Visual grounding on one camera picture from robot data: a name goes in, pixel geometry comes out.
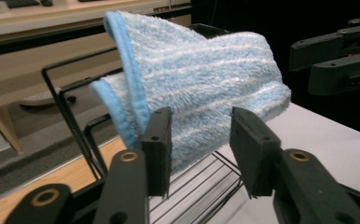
white tabletop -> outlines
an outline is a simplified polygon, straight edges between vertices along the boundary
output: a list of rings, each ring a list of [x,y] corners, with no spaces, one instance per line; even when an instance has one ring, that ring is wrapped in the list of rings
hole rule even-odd
[[[340,184],[360,191],[360,132],[294,104],[267,124],[282,140],[282,149],[312,153]],[[228,146],[220,152],[235,161]],[[243,187],[209,223],[271,224],[278,220],[272,197],[249,200]]]

black wire rack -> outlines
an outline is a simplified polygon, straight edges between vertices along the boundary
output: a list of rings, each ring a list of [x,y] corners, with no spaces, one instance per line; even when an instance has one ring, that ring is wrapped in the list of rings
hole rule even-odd
[[[172,176],[168,198],[150,198],[150,223],[207,223],[242,186],[238,167],[216,151]]]
[[[203,32],[208,31],[207,37],[228,33],[227,31],[203,24],[194,24],[191,28],[202,30]],[[91,76],[70,85],[60,87],[59,91],[56,90],[52,83],[50,73],[68,64],[83,62],[116,50],[116,48],[101,50],[55,63],[42,69],[43,78],[67,126],[76,139],[88,166],[95,176],[97,180],[96,184],[104,180],[108,169],[104,163],[100,149],[95,142],[92,130],[100,124],[111,120],[111,117],[109,114],[100,116],[90,121],[85,129],[82,130],[76,121],[65,94],[77,88],[87,86],[91,84],[92,81],[101,77],[119,73],[122,69],[114,69],[98,76]],[[150,223],[165,224],[207,223],[242,186],[243,183],[238,167],[220,152],[216,151],[198,161],[184,172],[173,175],[167,197],[149,198],[149,221]]]

light blue microfiber cloth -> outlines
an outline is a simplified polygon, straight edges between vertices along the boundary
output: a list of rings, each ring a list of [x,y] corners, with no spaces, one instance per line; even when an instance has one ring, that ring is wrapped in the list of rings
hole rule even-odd
[[[291,91],[266,39],[252,32],[206,39],[155,17],[106,12],[123,73],[91,89],[104,102],[127,148],[143,134],[150,114],[173,111],[172,174],[229,141],[233,106],[267,121],[285,111]]]

dark background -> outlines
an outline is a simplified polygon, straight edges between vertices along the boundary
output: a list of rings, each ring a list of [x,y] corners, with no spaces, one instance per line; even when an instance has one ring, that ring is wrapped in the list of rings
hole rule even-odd
[[[360,91],[330,96],[312,95],[308,93],[309,69],[297,72],[288,69],[292,44],[346,28],[348,20],[360,18],[360,0],[208,2],[208,9],[200,17],[194,19],[193,16],[193,22],[264,35],[282,71],[284,84],[292,90],[292,102],[360,132]]]

wooden surface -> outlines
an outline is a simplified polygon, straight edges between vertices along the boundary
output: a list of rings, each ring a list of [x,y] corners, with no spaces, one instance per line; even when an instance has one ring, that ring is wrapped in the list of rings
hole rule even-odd
[[[113,156],[124,148],[125,146],[119,138],[102,146],[101,151],[106,164],[109,166]],[[33,189],[50,183],[63,183],[68,185],[72,192],[75,192],[94,180],[95,178],[83,157],[71,161],[0,199],[0,223],[4,223],[12,209]]]

